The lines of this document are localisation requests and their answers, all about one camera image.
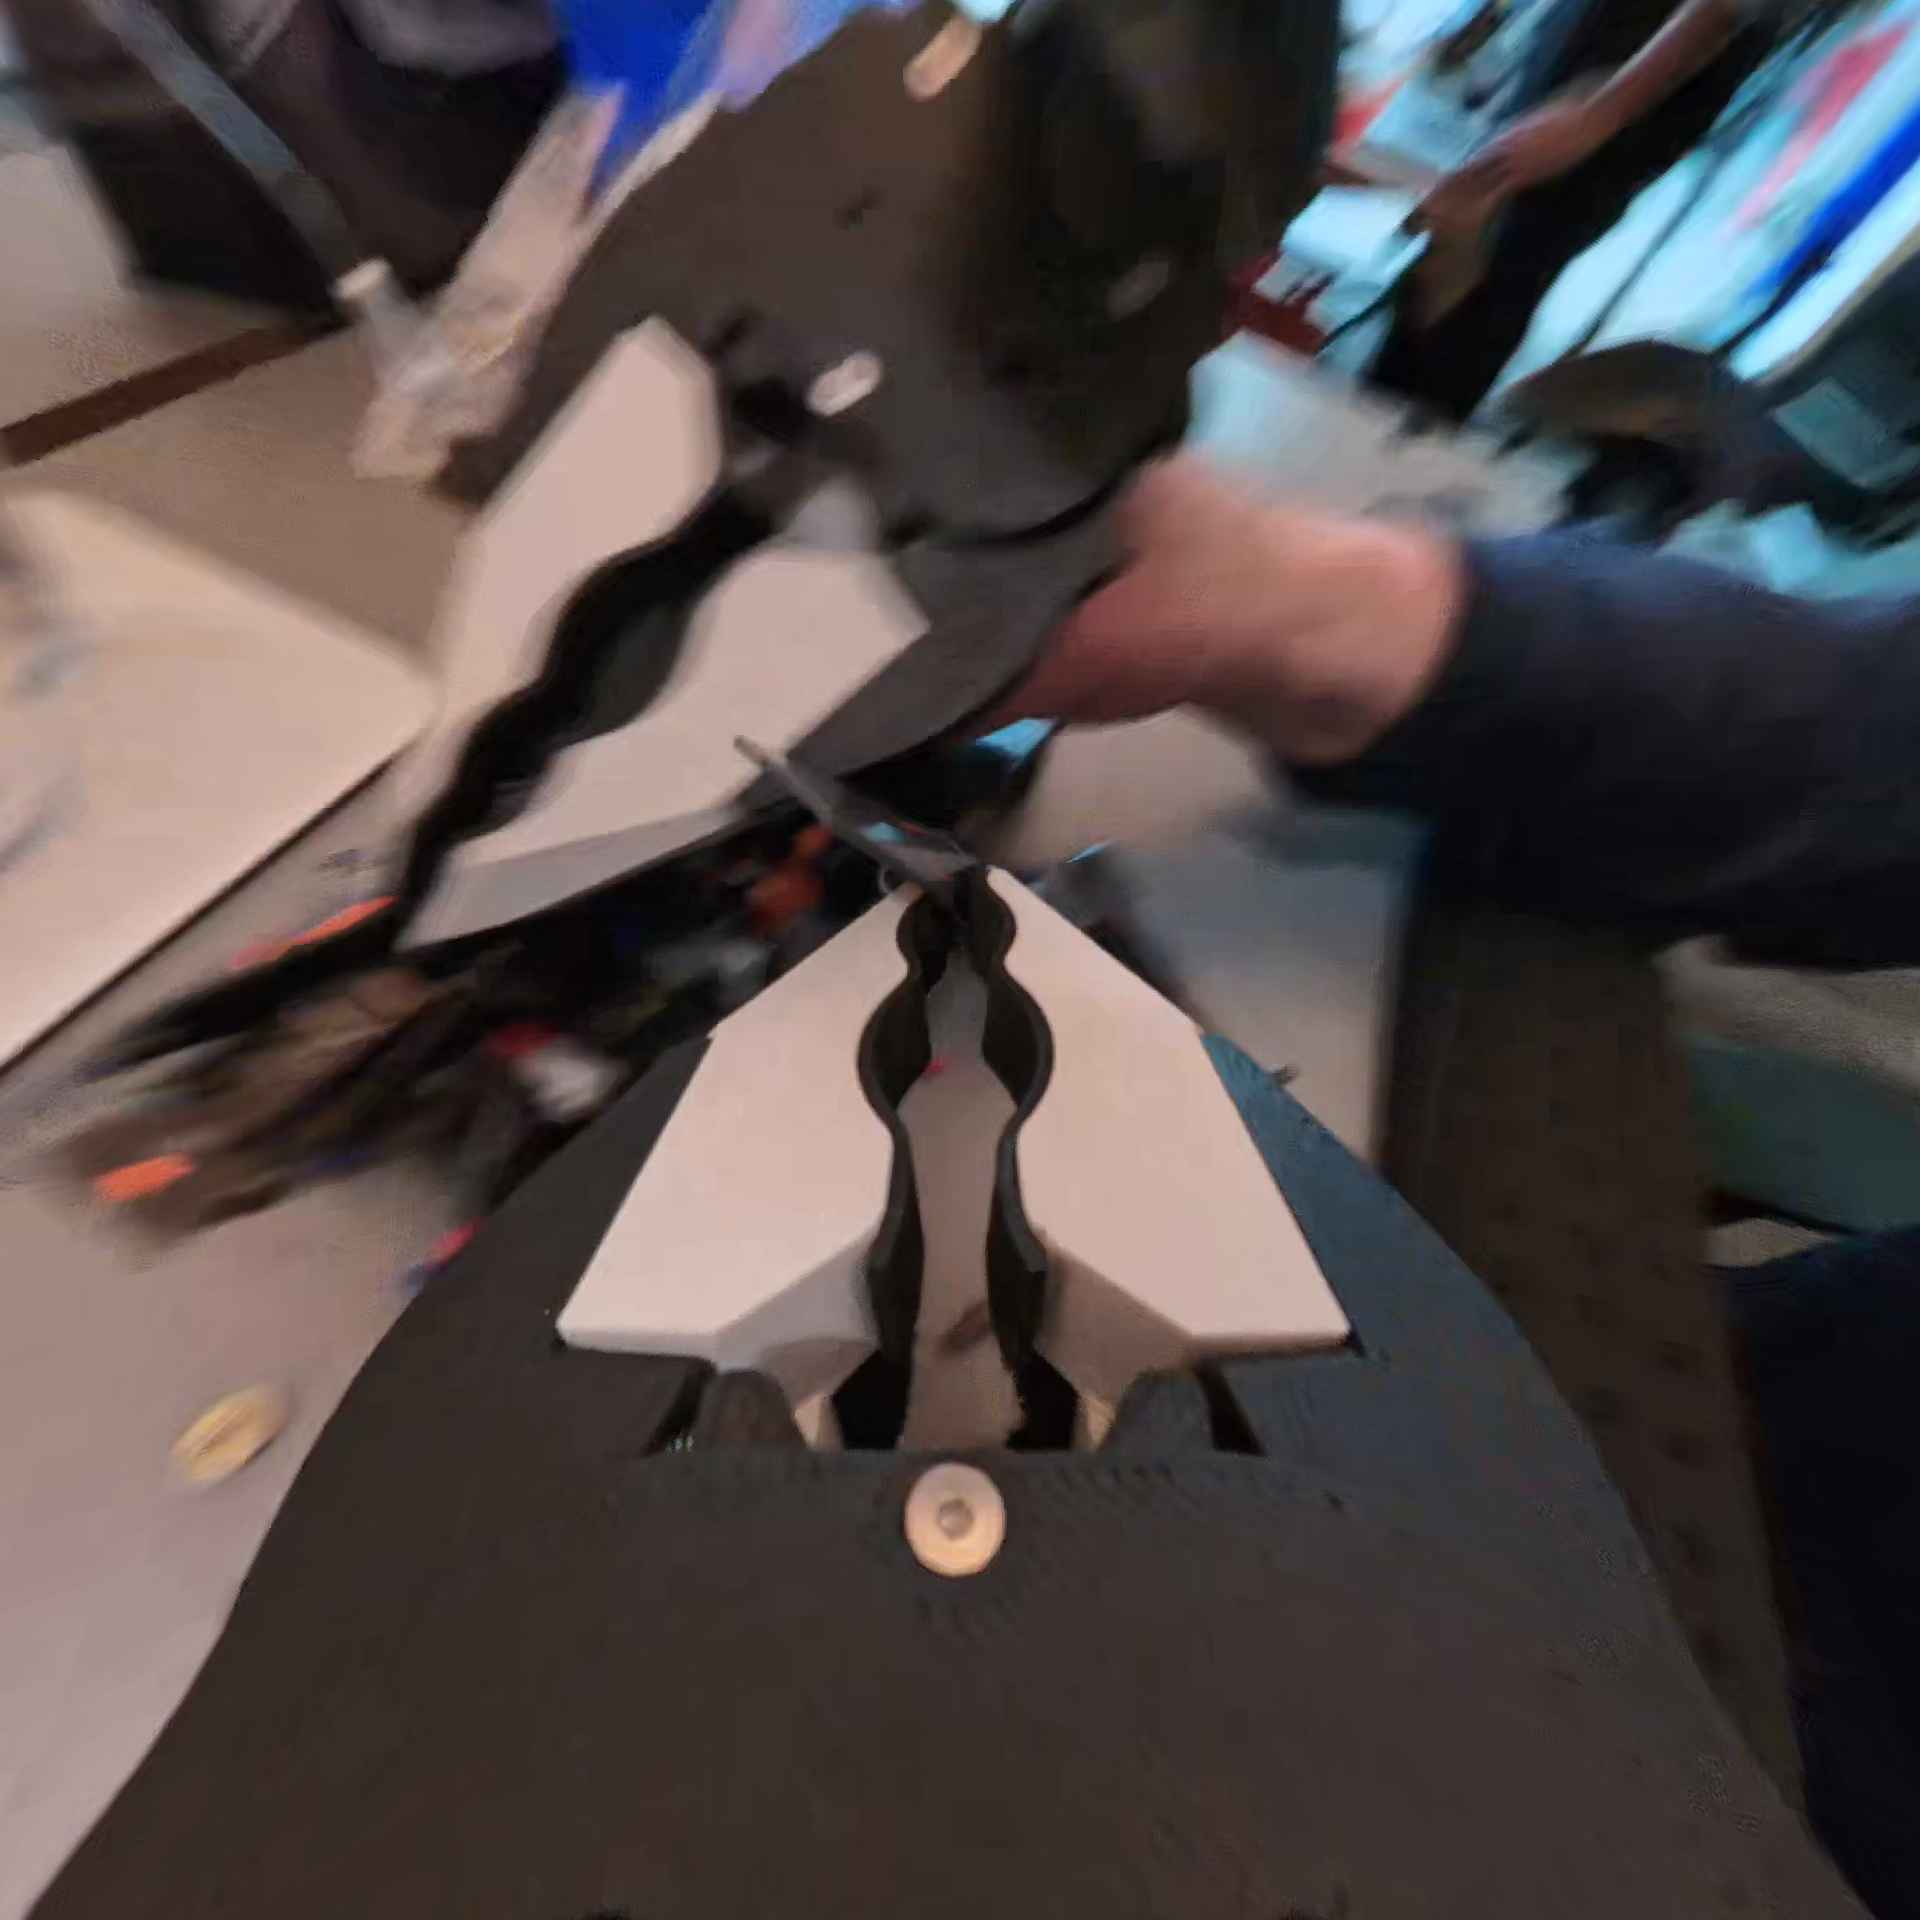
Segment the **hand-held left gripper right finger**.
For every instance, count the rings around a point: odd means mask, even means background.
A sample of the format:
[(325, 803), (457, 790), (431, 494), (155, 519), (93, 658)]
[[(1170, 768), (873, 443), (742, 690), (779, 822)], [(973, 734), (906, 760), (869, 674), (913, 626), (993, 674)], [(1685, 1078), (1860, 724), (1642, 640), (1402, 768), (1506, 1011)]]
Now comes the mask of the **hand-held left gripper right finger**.
[(1351, 1341), (1202, 1026), (999, 868), (961, 879), (997, 1137), (989, 1311), (1022, 1447), (1142, 1376)]

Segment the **lego car chassis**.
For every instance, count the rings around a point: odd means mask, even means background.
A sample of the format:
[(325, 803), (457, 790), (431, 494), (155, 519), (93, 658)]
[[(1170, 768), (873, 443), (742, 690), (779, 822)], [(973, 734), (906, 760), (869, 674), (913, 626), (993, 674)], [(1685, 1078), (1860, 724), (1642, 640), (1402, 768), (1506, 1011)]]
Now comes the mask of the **lego car chassis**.
[(424, 1156), (455, 1246), (667, 1048), (824, 947), (938, 840), (980, 859), (1031, 794), (1052, 724), (934, 748), (830, 794), (792, 749), (738, 743), (745, 813), (640, 875), (449, 947), (396, 947), (375, 896), (257, 947), (113, 1038), (121, 1092), (54, 1144), (79, 1200), (132, 1243)]

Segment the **person's right hand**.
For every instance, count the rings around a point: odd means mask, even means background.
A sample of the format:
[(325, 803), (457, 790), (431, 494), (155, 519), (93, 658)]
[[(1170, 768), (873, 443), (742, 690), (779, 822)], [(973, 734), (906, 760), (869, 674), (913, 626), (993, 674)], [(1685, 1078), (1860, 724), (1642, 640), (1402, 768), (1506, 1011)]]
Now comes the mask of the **person's right hand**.
[(1131, 724), (1197, 708), (1288, 762), (1346, 762), (1452, 657), (1468, 548), (1406, 519), (1269, 501), (1199, 455), (1142, 465), (1120, 564), (993, 719)]

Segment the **black office chair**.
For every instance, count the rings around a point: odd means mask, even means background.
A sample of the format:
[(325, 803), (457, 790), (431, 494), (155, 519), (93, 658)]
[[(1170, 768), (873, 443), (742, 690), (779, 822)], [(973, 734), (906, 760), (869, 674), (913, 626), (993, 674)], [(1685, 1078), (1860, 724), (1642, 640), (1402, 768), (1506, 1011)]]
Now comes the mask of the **black office chair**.
[(1508, 443), (1585, 452), (1559, 525), (1663, 542), (1708, 510), (1767, 511), (1807, 494), (1807, 463), (1761, 392), (1675, 341), (1560, 355), (1506, 385), (1499, 420)]

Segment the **person's right forearm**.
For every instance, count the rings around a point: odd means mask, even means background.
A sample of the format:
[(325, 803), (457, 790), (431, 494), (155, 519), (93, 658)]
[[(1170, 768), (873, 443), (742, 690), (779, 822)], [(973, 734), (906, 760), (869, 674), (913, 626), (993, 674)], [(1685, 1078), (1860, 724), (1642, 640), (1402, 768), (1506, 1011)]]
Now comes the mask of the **person's right forearm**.
[(1920, 958), (1917, 593), (1800, 598), (1578, 539), (1468, 542), (1452, 648), (1369, 749), (1286, 770), (1431, 830), (1460, 892), (1640, 945)]

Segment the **small tan round lego piece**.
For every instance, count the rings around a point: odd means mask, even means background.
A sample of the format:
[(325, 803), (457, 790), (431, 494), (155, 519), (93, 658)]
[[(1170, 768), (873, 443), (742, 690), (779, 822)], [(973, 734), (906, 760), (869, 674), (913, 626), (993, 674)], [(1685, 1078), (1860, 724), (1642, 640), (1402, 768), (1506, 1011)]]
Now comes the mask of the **small tan round lego piece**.
[(255, 1468), (289, 1426), (289, 1394), (273, 1382), (209, 1400), (170, 1447), (177, 1482), (223, 1482)]

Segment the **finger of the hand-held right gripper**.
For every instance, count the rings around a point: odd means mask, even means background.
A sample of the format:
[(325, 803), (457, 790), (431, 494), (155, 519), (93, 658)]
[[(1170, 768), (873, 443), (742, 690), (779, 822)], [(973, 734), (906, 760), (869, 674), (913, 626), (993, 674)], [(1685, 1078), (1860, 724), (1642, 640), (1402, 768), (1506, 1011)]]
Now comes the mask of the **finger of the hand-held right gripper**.
[(605, 579), (675, 539), (715, 477), (712, 366), (660, 319), (619, 331), (457, 539), (431, 626), (438, 702), (394, 768), (400, 905), (426, 905), (449, 852), (541, 778), (623, 623)]
[(510, 822), (446, 859), (400, 945), (545, 915), (732, 830), (759, 770), (738, 739), (792, 749), (923, 634), (926, 616), (881, 556), (873, 494), (821, 483), (792, 532), (698, 593), (664, 690), (564, 748)]

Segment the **grey chair seat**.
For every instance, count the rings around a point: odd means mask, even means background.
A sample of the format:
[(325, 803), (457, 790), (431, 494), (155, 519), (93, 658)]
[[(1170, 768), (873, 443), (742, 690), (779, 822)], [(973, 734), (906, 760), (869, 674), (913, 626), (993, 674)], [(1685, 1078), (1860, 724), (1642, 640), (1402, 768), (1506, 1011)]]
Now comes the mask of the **grey chair seat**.
[(1917, 1224), (1917, 1092), (1712, 1036), (1697, 1036), (1685, 1062), (1702, 1156), (1717, 1200), (1857, 1232)]

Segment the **person's leg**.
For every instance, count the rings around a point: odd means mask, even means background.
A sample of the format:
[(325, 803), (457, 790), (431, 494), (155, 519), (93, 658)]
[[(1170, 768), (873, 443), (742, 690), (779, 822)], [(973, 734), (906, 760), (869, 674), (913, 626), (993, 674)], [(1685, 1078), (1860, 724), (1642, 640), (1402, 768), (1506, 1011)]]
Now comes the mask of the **person's leg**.
[(1807, 1818), (1920, 1910), (1920, 1230), (1727, 1268), (1776, 1548)]

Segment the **white metal stand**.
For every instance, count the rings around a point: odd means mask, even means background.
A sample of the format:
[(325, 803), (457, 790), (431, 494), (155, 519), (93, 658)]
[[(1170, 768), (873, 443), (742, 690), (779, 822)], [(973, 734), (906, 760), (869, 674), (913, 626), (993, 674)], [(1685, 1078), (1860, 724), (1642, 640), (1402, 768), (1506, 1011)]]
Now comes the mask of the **white metal stand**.
[(79, 674), (6, 749), (47, 794), (0, 890), (0, 1056), (108, 994), (346, 803), (431, 713), (358, 626), (75, 490), (15, 519)]

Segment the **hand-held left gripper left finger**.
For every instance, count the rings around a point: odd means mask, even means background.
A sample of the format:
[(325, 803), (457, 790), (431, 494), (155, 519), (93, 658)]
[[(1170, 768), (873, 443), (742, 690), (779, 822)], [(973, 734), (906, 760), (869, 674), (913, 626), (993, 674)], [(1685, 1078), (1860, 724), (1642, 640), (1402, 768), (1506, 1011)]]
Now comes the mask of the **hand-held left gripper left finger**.
[(906, 1426), (923, 1214), (901, 1122), (954, 920), (881, 896), (704, 1045), (559, 1306), (574, 1350), (771, 1382), (854, 1448)]

